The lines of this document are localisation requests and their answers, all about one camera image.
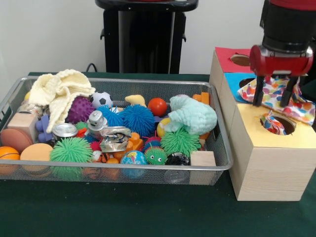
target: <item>wooden block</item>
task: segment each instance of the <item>wooden block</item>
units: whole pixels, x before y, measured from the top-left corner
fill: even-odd
[[[260,123],[268,111],[237,104],[230,136],[234,191],[237,200],[298,201],[316,168],[316,133],[297,122],[292,134],[273,134]]]
[[[216,166],[213,152],[197,151],[191,153],[191,166]],[[211,171],[194,171],[190,172],[190,184],[193,185],[210,185],[215,172]]]
[[[38,117],[34,114],[16,113],[8,124],[8,128],[14,128],[24,131],[28,134],[33,142],[36,141],[38,133],[35,124]]]

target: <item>black stand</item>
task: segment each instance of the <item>black stand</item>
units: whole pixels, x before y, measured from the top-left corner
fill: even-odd
[[[95,0],[103,8],[106,70],[111,73],[178,74],[184,11],[198,0],[139,2]]]

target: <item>green tablecloth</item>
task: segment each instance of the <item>green tablecloth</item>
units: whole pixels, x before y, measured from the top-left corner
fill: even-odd
[[[113,75],[185,79],[207,75]],[[0,181],[1,236],[315,237],[316,176],[300,202],[238,202],[215,186]]]

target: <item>soccer ball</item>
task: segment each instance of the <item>soccer ball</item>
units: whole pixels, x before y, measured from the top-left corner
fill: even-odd
[[[101,105],[107,105],[109,108],[113,106],[113,100],[111,96],[106,93],[99,93],[95,92],[91,97],[90,97],[90,102],[92,103],[92,106],[96,109],[98,109]]]

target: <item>metal basket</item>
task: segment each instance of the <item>metal basket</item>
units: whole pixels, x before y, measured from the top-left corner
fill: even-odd
[[[30,91],[38,77],[25,77],[18,80],[0,104],[0,130],[6,128],[12,116],[21,105],[25,94]],[[123,106],[125,96],[141,94],[148,102],[154,97],[169,101],[172,96],[186,94],[193,96],[201,92],[211,94],[211,105],[218,116],[216,128],[206,140],[205,148],[213,151],[216,166],[174,166],[174,165],[132,165],[106,163],[46,162],[0,159],[0,179],[43,180],[43,181],[82,181],[150,184],[204,184],[214,185],[224,170],[233,165],[232,153],[224,126],[223,116],[215,88],[205,82],[155,81],[130,79],[90,79],[96,91],[106,91],[116,99],[114,104]],[[26,165],[42,166],[41,172],[27,172]],[[61,178],[51,170],[57,166],[68,172]],[[128,173],[141,174],[131,178]]]

